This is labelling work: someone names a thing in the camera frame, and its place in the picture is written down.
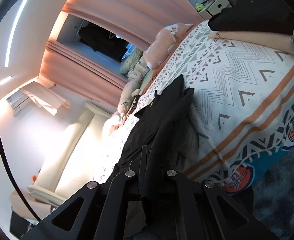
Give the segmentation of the pink curtain right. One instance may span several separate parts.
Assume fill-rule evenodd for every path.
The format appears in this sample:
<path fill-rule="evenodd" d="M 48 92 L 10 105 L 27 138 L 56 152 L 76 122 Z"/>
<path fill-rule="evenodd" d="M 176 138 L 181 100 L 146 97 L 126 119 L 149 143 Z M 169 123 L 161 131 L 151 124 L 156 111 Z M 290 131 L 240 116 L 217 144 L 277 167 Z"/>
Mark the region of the pink curtain right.
<path fill-rule="evenodd" d="M 62 10 L 147 50 L 157 33 L 175 23 L 204 19 L 188 0 L 67 0 Z"/>

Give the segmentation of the cream padded headboard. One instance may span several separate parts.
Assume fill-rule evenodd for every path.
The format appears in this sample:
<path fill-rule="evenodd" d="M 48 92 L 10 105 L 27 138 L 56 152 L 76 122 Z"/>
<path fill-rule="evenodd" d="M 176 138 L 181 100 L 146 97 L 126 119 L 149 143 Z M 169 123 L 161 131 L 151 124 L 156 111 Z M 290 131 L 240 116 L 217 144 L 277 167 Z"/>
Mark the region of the cream padded headboard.
<path fill-rule="evenodd" d="M 93 103 L 85 103 L 78 120 L 64 130 L 35 182 L 27 187 L 36 200 L 59 206 L 94 180 L 103 126 L 111 116 Z"/>

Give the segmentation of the pink plush pillow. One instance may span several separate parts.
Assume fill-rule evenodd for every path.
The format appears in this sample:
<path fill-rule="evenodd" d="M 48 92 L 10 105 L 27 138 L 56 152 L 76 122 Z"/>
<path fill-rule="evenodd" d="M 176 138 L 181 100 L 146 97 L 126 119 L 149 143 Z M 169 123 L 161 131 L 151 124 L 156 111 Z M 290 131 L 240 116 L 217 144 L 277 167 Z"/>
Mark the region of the pink plush pillow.
<path fill-rule="evenodd" d="M 151 70 L 157 70 L 193 27 L 193 24 L 176 23 L 161 29 L 155 41 L 144 51 L 143 59 Z"/>

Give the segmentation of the folded black clothes stack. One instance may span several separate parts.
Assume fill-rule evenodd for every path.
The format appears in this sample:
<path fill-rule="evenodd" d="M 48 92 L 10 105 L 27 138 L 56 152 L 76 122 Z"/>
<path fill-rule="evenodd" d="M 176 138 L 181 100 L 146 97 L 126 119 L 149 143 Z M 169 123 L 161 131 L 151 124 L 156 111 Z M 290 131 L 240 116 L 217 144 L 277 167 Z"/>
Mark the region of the folded black clothes stack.
<path fill-rule="evenodd" d="M 237 0 L 208 21 L 213 31 L 255 31 L 292 35 L 294 13 L 283 0 Z"/>

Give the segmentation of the black long-sleeve jacket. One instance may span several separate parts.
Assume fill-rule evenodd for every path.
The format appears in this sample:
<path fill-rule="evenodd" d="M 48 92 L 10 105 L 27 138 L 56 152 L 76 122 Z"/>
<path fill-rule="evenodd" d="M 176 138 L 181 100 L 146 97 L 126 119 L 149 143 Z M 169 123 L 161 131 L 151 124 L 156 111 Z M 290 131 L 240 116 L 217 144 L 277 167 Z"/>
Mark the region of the black long-sleeve jacket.
<path fill-rule="evenodd" d="M 138 111 L 139 119 L 124 144 L 122 154 L 108 180 L 127 170 L 148 149 L 146 173 L 140 203 L 129 204 L 129 229 L 125 239 L 175 239 L 174 213 L 169 196 L 167 170 L 171 157 L 182 145 L 182 128 L 194 90 L 184 87 L 184 77 L 176 77 L 161 94 Z"/>

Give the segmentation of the patterned white bed blanket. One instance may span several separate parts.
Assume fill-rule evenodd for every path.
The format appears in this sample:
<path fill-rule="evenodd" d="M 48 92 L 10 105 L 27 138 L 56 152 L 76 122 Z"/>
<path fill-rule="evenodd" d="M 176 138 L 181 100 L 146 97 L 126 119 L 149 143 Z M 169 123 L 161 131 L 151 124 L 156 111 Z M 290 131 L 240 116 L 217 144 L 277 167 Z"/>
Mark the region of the patterned white bed blanket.
<path fill-rule="evenodd" d="M 100 181 L 139 156 L 175 107 L 165 132 L 171 165 L 236 194 L 256 183 L 294 145 L 293 52 L 222 38 L 207 22 L 178 44 L 143 89 L 122 126 L 106 139 Z"/>

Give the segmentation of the beige folded fabric roll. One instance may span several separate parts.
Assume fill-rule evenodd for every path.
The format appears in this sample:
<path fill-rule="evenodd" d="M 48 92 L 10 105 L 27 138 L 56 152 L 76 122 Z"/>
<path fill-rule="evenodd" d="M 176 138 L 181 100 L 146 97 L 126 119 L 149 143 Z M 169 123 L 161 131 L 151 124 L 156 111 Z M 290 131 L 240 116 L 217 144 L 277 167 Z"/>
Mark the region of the beige folded fabric roll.
<path fill-rule="evenodd" d="M 255 31 L 212 31 L 208 37 L 255 43 L 294 55 L 294 35 Z"/>

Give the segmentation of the pink curtain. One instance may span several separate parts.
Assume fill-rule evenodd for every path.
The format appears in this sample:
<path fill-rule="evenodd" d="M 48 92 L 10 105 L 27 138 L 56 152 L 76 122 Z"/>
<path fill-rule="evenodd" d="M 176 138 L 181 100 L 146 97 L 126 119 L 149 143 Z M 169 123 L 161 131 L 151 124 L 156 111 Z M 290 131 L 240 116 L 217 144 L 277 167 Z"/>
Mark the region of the pink curtain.
<path fill-rule="evenodd" d="M 55 40 L 48 40 L 40 75 L 89 99 L 117 107 L 127 81 Z"/>
<path fill-rule="evenodd" d="M 188 0 L 67 0 L 62 10 L 147 50 L 157 33 L 175 23 L 204 19 Z"/>

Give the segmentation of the white bedside table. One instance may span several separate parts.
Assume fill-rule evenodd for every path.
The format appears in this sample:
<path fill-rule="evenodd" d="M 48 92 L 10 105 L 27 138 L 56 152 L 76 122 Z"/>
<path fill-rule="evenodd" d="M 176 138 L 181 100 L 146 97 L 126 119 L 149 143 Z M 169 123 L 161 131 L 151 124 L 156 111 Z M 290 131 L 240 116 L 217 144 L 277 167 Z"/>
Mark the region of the white bedside table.
<path fill-rule="evenodd" d="M 219 14 L 225 8 L 231 8 L 228 0 L 208 0 L 203 3 L 203 7 L 198 14 L 205 20 L 210 20 L 213 16 Z"/>

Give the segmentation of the pink curtain left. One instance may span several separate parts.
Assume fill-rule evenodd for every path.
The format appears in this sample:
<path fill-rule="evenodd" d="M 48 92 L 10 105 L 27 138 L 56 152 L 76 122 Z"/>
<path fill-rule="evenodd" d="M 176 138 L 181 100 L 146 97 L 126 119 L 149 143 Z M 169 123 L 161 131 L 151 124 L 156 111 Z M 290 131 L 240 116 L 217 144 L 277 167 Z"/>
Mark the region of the pink curtain left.
<path fill-rule="evenodd" d="M 117 107 L 127 81 L 55 40 L 48 40 L 40 75 L 89 99 Z"/>

